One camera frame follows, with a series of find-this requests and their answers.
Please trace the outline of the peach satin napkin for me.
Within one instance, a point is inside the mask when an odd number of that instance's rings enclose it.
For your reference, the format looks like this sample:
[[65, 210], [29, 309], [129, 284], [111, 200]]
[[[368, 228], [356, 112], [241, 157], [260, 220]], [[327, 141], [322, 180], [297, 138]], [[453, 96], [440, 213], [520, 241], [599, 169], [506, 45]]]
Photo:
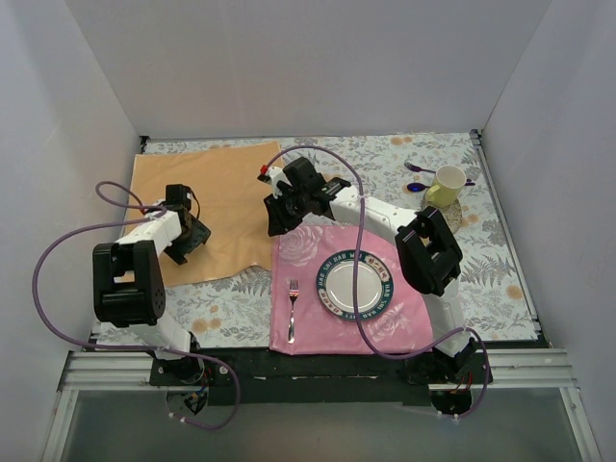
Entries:
[[199, 199], [200, 220], [211, 236], [188, 255], [184, 265], [163, 254], [161, 272], [167, 287], [233, 276], [251, 266], [271, 269], [273, 238], [268, 235], [264, 198], [271, 187], [258, 180], [260, 169], [280, 152], [271, 141], [245, 147], [222, 147], [188, 154], [136, 157], [130, 190], [152, 204], [169, 184], [184, 184]]

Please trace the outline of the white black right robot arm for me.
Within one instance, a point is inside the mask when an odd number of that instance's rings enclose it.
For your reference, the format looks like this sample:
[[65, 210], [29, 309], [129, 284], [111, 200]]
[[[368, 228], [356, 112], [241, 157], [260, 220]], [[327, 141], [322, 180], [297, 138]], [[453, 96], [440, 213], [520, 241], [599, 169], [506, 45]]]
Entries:
[[258, 178], [271, 188], [264, 200], [270, 236], [294, 230], [312, 214], [355, 224], [393, 244], [405, 281], [423, 297], [437, 374], [451, 383], [469, 374], [479, 339], [467, 327], [458, 297], [463, 254], [438, 209], [414, 212], [365, 195], [360, 183], [325, 180], [304, 157], [283, 168], [264, 165]]

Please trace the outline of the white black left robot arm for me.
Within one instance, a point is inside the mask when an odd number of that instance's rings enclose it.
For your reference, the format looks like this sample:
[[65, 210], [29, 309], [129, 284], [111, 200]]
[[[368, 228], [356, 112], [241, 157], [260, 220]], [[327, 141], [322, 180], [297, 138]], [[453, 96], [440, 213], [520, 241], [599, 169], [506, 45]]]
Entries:
[[194, 335], [166, 310], [166, 292], [159, 257], [176, 265], [205, 244], [211, 231], [192, 214], [193, 190], [183, 184], [166, 186], [166, 196], [143, 211], [148, 218], [113, 243], [92, 252], [93, 305], [97, 318], [127, 328], [159, 361], [162, 372], [181, 383], [203, 380], [205, 363], [195, 355]]

